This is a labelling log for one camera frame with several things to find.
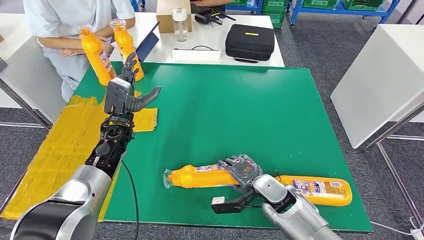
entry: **orange plastic bottle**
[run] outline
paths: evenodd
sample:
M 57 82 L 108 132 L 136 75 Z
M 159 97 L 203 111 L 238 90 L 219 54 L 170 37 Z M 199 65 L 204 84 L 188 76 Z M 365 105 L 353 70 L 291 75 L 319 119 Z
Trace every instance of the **orange plastic bottle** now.
M 218 164 L 207 166 L 187 165 L 179 170 L 165 170 L 163 185 L 165 188 L 179 186 L 190 188 L 210 188 L 237 185 L 237 181 Z
M 108 82 L 115 78 L 117 74 L 108 56 L 103 51 L 102 41 L 94 35 L 90 24 L 79 25 L 77 28 L 81 38 L 82 49 L 84 49 L 99 83 L 107 86 Z
M 315 176 L 276 176 L 280 183 L 292 185 L 311 203 L 342 207 L 352 202 L 352 190 L 345 180 Z M 163 185 L 166 188 L 179 186 L 189 188 L 210 188 L 238 185 L 239 183 L 220 165 L 187 165 L 181 169 L 165 170 Z
M 110 27 L 115 33 L 115 41 L 119 47 L 122 62 L 125 63 L 128 56 L 135 52 L 133 37 L 127 31 L 127 22 L 124 19 L 117 18 L 110 22 Z M 138 72 L 135 75 L 135 81 L 139 81 L 145 76 L 145 74 L 142 70 L 137 54 L 134 59 L 136 60 L 134 69 L 138 69 Z

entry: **robotic arm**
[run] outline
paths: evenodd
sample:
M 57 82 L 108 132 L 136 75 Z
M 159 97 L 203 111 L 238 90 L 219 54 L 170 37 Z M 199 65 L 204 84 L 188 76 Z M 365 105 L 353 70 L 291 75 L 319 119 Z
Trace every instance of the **robotic arm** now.
M 329 229 L 329 223 L 318 209 L 293 186 L 283 185 L 262 169 L 247 155 L 238 155 L 219 161 L 247 192 L 225 201 L 214 197 L 211 207 L 217 214 L 240 213 L 256 197 L 265 201 L 261 208 L 265 216 L 291 240 L 342 240 Z
M 17 221 L 10 240 L 90 240 L 100 209 L 111 187 L 133 133 L 134 113 L 158 97 L 161 87 L 134 97 L 132 72 L 135 53 L 128 56 L 122 74 L 107 85 L 100 140 L 72 177 L 49 199 L 30 208 Z

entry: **black carrying case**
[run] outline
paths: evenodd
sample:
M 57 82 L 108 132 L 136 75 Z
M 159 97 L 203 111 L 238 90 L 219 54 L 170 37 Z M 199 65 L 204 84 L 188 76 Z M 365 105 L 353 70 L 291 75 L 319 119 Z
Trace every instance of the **black carrying case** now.
M 242 62 L 268 61 L 274 45 L 274 29 L 234 24 L 226 36 L 225 53 Z

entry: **bottle cap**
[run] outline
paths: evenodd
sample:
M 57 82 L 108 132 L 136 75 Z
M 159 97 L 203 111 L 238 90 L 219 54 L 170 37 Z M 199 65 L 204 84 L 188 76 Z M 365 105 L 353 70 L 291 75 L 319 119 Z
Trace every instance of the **bottle cap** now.
M 172 9 L 172 19 L 177 22 L 187 20 L 187 11 L 182 7 Z
M 82 36 L 88 36 L 92 33 L 93 26 L 91 24 L 81 24 L 76 26 L 78 33 Z
M 127 22 L 124 19 L 116 18 L 110 21 L 110 27 L 114 31 L 122 31 L 127 26 Z
M 163 173 L 163 185 L 167 189 L 169 189 L 170 187 L 172 187 L 174 185 L 173 184 L 172 171 L 169 170 L 169 169 L 166 169 L 165 172 Z

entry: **green storage bin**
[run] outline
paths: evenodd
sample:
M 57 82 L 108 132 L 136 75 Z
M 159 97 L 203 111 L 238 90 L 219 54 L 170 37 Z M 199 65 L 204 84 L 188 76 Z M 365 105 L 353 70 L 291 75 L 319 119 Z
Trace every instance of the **green storage bin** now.
M 336 4 L 337 0 L 303 0 L 302 7 L 316 9 L 334 9 L 336 7 Z
M 262 4 L 262 12 L 281 12 L 285 13 L 288 0 L 265 0 Z
M 348 9 L 348 10 L 363 10 L 363 11 L 377 11 L 381 4 L 383 3 L 383 1 L 379 0 L 378 2 L 370 2 L 370 5 L 366 5 L 366 4 L 356 4 L 353 0 L 340 0 L 341 3 L 344 5 L 344 8 Z
M 246 4 L 248 4 L 248 0 L 232 0 L 231 3 L 228 3 L 226 5 L 228 5 L 228 6 L 242 6 L 242 7 L 245 7 Z
M 275 29 L 279 29 L 283 25 L 286 13 L 280 11 L 263 11 L 262 15 L 269 16 L 271 18 L 272 26 Z

